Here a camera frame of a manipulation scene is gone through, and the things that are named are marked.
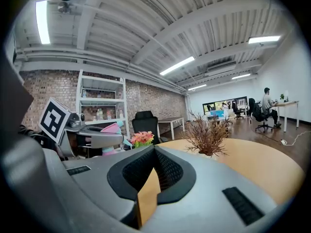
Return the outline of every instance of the black office chair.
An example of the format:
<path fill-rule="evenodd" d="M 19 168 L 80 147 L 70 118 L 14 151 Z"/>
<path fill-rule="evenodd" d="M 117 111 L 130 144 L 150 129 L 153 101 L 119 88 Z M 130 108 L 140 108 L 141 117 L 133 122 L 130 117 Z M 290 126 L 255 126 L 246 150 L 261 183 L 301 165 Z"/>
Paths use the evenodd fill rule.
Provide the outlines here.
<path fill-rule="evenodd" d="M 234 114 L 236 115 L 234 119 L 237 119 L 237 118 L 244 119 L 244 116 L 241 115 L 243 111 L 241 109 L 238 109 L 237 104 L 235 102 L 232 102 L 232 109 L 233 109 Z"/>
<path fill-rule="evenodd" d="M 135 133 L 142 131 L 151 131 L 154 134 L 152 144 L 168 142 L 165 137 L 158 138 L 157 136 L 157 117 L 151 111 L 139 111 L 135 114 L 135 119 L 132 120 L 132 125 Z"/>
<path fill-rule="evenodd" d="M 249 114 L 250 116 L 253 115 L 257 122 L 263 122 L 263 124 L 260 124 L 255 128 L 255 132 L 257 132 L 257 129 L 263 128 L 264 132 L 266 132 L 267 129 L 271 129 L 273 131 L 273 127 L 269 126 L 268 124 L 265 124 L 265 121 L 268 120 L 269 115 L 265 115 L 263 112 L 261 112 L 261 108 L 257 103 L 255 103 L 254 99 L 248 100 L 249 104 Z"/>

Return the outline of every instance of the window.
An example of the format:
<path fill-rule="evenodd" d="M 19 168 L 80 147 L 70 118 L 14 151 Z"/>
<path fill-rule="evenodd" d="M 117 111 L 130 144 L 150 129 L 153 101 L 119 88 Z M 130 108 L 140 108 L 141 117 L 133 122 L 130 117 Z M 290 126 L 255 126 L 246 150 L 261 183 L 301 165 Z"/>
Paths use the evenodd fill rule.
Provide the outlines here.
<path fill-rule="evenodd" d="M 204 103 L 203 105 L 203 112 L 206 115 L 207 111 L 217 111 L 223 109 L 223 103 L 227 104 L 229 109 L 232 109 L 232 102 L 235 102 L 237 106 L 248 106 L 247 97 L 240 97 L 235 99 L 227 99 L 223 101 L 211 102 L 211 103 Z"/>

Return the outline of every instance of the desk leg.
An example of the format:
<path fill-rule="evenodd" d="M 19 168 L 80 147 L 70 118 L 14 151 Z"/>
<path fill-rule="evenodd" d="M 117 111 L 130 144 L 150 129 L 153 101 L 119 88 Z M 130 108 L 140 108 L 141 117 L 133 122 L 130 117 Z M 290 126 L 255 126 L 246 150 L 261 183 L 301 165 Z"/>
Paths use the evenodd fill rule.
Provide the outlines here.
<path fill-rule="evenodd" d="M 287 115 L 286 115 L 286 106 L 284 106 L 284 132 L 286 132 L 287 127 Z"/>
<path fill-rule="evenodd" d="M 185 122 L 184 122 L 184 118 L 183 118 L 183 132 L 185 132 Z"/>
<path fill-rule="evenodd" d="M 280 107 L 277 107 L 277 122 L 280 122 Z"/>
<path fill-rule="evenodd" d="M 157 124 L 157 137 L 160 138 L 159 124 Z"/>
<path fill-rule="evenodd" d="M 296 109 L 296 118 L 297 118 L 297 124 L 296 124 L 296 128 L 299 127 L 299 113 L 298 113 L 298 103 L 297 103 L 297 109 Z"/>
<path fill-rule="evenodd" d="M 171 132 L 172 132 L 172 140 L 174 141 L 174 127 L 173 127 L 173 122 L 171 122 Z"/>

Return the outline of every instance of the white cable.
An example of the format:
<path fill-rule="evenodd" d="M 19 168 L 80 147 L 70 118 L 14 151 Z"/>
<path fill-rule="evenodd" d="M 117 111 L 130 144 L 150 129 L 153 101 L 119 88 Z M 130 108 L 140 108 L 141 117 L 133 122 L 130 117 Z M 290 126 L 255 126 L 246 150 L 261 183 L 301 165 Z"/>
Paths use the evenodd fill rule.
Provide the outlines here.
<path fill-rule="evenodd" d="M 303 133 L 297 135 L 296 138 L 295 138 L 295 141 L 293 142 L 293 144 L 287 144 L 287 141 L 285 141 L 285 140 L 283 140 L 283 139 L 281 140 L 281 143 L 282 143 L 284 146 L 293 146 L 293 145 L 295 144 L 297 138 L 298 138 L 300 135 L 302 135 L 302 134 L 304 134 L 304 133 L 310 133 L 310 132 L 311 132 L 311 131 L 304 131 Z"/>

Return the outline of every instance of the white desk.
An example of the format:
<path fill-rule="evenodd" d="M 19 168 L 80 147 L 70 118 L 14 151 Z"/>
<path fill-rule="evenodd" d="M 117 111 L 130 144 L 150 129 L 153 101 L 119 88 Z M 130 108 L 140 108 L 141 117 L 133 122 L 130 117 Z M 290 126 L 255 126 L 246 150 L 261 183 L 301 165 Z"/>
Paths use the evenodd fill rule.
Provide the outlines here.
<path fill-rule="evenodd" d="M 284 107 L 284 132 L 286 132 L 286 127 L 287 127 L 287 113 L 286 109 L 288 106 L 295 105 L 296 104 L 296 118 L 297 118 L 297 123 L 296 127 L 299 127 L 299 116 L 298 116 L 298 104 L 299 101 L 289 101 L 285 103 L 278 103 L 275 107 L 277 107 L 277 120 L 280 121 L 280 107 Z"/>
<path fill-rule="evenodd" d="M 245 111 L 245 116 L 247 116 L 247 113 L 246 113 L 246 105 L 238 105 L 238 109 L 244 109 Z"/>
<path fill-rule="evenodd" d="M 178 120 L 182 120 L 183 121 L 183 132 L 185 132 L 184 118 L 183 117 L 170 117 L 170 118 L 165 118 L 165 119 L 158 120 L 158 122 L 157 122 L 157 136 L 160 138 L 159 123 L 170 123 L 171 124 L 171 132 L 172 132 L 172 140 L 174 140 L 173 122 L 176 122 Z"/>

